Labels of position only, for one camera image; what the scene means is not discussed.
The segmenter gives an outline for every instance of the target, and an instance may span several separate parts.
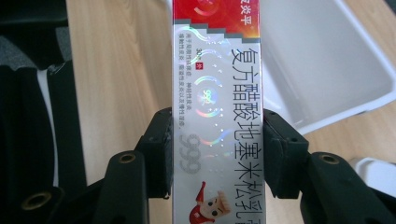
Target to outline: red label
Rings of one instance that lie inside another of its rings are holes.
[[[196,70],[204,70],[204,63],[195,63]]]
[[[259,0],[174,0],[174,19],[207,23],[244,38],[260,36]]]

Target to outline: screw hole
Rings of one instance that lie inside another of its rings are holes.
[[[136,159],[136,156],[132,153],[127,153],[127,154],[123,154],[122,156],[120,156],[120,163],[128,163],[131,161],[134,161],[134,159]]]
[[[48,191],[39,192],[28,197],[21,204],[21,208],[25,211],[35,210],[44,204],[46,204],[50,198],[51,194]]]
[[[330,156],[330,155],[320,155],[320,159],[331,164],[331,165],[340,163],[339,160],[337,160],[335,157]]]

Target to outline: cartoon character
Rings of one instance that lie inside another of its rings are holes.
[[[223,191],[218,191],[218,196],[204,201],[204,188],[206,182],[202,182],[201,189],[195,201],[197,205],[190,212],[190,224],[214,223],[218,217],[223,217],[231,212],[227,198]]]

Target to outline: white plastic bin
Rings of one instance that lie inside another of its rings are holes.
[[[341,0],[261,1],[264,107],[300,133],[394,100],[396,72]]]

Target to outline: wooden surface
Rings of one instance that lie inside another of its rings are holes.
[[[396,64],[396,19],[382,0],[346,0]],[[170,24],[159,0],[67,0],[78,110],[89,184],[133,149],[153,114],[172,104]],[[396,103],[305,137],[311,151],[396,161]],[[267,223],[303,223],[298,201],[272,198]],[[150,200],[152,224],[172,223],[171,200]]]

